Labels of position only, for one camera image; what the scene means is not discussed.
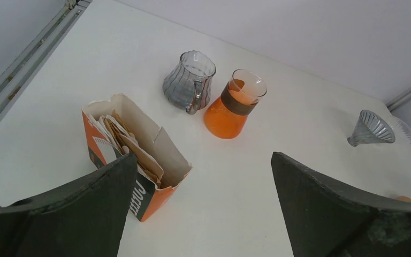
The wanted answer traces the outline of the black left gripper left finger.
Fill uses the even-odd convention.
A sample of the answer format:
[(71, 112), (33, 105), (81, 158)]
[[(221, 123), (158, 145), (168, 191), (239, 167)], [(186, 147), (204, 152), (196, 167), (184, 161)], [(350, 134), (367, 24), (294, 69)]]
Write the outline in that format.
[(0, 256), (116, 256), (135, 178), (126, 154), (47, 192), (0, 206)]

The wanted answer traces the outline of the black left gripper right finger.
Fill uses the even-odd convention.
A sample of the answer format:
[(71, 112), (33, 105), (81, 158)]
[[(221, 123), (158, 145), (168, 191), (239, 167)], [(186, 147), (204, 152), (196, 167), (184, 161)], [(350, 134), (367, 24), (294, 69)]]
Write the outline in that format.
[(411, 256), (411, 202), (361, 190), (281, 152), (271, 167), (294, 256)]

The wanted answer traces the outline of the orange glass carafe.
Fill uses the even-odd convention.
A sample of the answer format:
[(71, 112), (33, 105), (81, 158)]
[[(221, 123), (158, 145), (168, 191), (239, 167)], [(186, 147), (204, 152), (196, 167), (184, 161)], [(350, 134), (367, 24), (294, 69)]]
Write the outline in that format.
[(221, 139), (237, 137), (266, 94), (267, 85), (260, 76), (245, 69), (235, 70), (220, 96), (205, 111), (206, 128)]

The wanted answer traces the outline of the clear ribbed glass dripper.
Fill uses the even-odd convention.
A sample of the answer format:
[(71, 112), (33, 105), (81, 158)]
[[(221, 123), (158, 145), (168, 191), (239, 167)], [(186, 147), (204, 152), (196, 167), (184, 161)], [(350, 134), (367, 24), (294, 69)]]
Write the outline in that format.
[(361, 144), (395, 143), (397, 138), (411, 143), (411, 128), (403, 120), (393, 115), (384, 120), (372, 111), (362, 110), (347, 141), (356, 147)]

